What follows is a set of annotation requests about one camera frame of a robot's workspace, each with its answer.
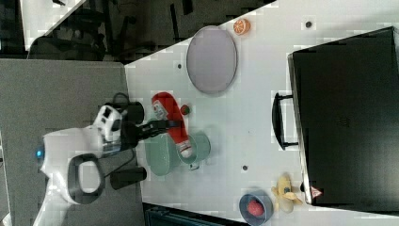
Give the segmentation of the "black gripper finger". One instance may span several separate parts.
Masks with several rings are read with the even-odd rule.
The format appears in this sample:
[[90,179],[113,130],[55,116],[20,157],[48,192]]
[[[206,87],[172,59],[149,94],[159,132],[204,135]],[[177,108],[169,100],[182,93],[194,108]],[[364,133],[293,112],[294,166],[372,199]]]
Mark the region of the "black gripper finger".
[[167,131],[171,128],[180,128],[181,122],[180,121],[157,121],[155,123],[155,127],[161,131]]

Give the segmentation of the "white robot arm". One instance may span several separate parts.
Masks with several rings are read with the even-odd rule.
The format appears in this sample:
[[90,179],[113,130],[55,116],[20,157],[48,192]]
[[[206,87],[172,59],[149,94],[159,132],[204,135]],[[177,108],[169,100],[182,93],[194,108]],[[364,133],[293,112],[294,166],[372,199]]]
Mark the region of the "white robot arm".
[[44,201],[33,226],[61,226],[74,204],[95,202],[104,190],[103,157],[134,148],[140,140],[181,125],[179,120],[155,120],[141,126],[127,121],[127,110],[100,108],[93,124],[49,133],[37,152],[40,170],[48,178]]

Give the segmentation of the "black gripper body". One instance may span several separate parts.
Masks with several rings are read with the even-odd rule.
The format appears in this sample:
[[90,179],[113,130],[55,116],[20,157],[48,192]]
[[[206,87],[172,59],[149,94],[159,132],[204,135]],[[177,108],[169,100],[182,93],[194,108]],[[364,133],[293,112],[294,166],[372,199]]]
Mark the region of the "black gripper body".
[[121,125],[120,135],[121,149],[124,151],[135,148],[140,140],[154,137],[156,130],[149,123],[137,126],[132,122],[124,122]]

